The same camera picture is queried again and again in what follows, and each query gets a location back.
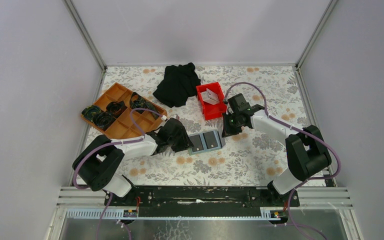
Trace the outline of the dark grey credit card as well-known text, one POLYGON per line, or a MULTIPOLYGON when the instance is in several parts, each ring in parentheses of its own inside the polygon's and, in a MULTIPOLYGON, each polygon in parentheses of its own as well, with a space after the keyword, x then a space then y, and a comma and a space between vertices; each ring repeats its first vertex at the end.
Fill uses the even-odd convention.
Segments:
POLYGON ((215 149, 220 146, 218 132, 208 131, 203 133, 203 138, 207 149, 215 149))
POLYGON ((200 152, 204 149, 201 136, 199 134, 191 135, 189 139, 193 144, 191 147, 192 153, 200 152))

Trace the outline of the red plastic bin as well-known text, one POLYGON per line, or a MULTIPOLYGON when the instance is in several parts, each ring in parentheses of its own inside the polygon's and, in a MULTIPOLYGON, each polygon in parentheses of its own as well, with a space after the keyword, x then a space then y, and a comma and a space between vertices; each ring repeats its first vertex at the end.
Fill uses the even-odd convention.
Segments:
POLYGON ((225 96, 219 82, 198 85, 196 91, 206 121, 221 118, 227 111, 227 105, 223 102, 225 96))

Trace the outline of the credit cards stack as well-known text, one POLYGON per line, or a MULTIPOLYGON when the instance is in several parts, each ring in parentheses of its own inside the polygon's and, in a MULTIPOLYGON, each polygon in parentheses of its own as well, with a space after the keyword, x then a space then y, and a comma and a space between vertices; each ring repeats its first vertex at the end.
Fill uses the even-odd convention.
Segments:
POLYGON ((210 105, 217 105, 220 103, 218 95, 211 91, 209 88, 207 88, 205 91, 202 91, 201 98, 204 103, 210 104, 210 105))

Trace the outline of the grey-green card holder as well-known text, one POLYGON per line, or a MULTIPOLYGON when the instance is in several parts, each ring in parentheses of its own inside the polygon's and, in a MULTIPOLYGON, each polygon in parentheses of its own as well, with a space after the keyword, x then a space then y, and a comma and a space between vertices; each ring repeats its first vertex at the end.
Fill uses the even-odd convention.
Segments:
POLYGON ((206 132, 195 133, 188 136, 193 146, 188 150, 189 155, 197 155, 215 150, 220 150, 226 145, 220 131, 214 129, 206 132))

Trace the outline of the wooden divided organizer tray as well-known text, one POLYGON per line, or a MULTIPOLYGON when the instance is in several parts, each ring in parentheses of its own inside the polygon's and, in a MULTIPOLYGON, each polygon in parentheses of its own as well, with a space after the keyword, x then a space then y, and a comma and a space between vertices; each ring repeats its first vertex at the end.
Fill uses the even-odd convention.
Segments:
MULTIPOLYGON (((148 109, 144 109, 143 113, 137 112, 137 108, 131 111, 129 101, 133 92, 125 86, 115 83, 92 104, 100 107, 102 112, 108 112, 116 118, 107 130, 103 131, 97 128, 92 121, 86 120, 80 114, 81 118, 110 139, 129 139, 139 137, 142 132, 147 133, 155 130, 163 120, 160 117, 154 119, 148 109)), ((154 105, 161 115, 167 114, 165 109, 154 105)))

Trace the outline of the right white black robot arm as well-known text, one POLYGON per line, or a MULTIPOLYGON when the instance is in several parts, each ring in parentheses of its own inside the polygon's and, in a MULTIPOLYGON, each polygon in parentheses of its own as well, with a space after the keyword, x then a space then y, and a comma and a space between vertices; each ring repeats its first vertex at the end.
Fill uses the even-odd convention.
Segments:
POLYGON ((303 129, 293 127, 272 117, 262 105, 250 105, 239 93, 226 103, 230 107, 222 115, 222 137, 238 135, 243 127, 269 135, 285 146, 287 169, 268 184, 267 201, 281 205, 287 193, 307 181, 332 163, 328 148, 323 145, 320 130, 310 125, 303 129))

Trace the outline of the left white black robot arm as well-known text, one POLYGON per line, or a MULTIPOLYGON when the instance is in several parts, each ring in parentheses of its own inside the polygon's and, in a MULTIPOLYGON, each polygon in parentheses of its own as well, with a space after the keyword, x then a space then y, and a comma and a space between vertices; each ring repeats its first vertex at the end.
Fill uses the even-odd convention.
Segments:
POLYGON ((138 137, 117 140, 102 134, 73 162, 73 184, 78 189, 104 190, 128 206, 134 202, 135 192, 133 184, 116 173, 122 161, 158 155, 168 148, 175 153, 182 152, 193 146, 184 125, 172 117, 157 129, 138 137))

